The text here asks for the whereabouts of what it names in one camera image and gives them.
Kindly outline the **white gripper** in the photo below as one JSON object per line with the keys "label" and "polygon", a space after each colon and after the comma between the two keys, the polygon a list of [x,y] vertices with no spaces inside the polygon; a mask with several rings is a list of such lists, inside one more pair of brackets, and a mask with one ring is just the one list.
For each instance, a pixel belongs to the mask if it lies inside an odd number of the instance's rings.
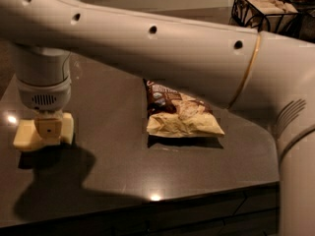
{"label": "white gripper", "polygon": [[39,136],[48,146],[60,144],[62,112],[71,97],[71,79],[67,78],[53,86],[32,86],[17,80],[22,104],[29,109],[38,110],[34,124]]}

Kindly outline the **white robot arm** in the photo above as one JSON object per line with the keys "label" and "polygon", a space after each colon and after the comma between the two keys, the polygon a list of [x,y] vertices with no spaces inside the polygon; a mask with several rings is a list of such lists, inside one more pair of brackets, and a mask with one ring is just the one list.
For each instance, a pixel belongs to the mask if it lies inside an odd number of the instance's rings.
{"label": "white robot arm", "polygon": [[235,26],[78,0],[1,0],[2,37],[70,50],[199,95],[268,129],[281,178],[281,236],[315,235],[315,49]]}

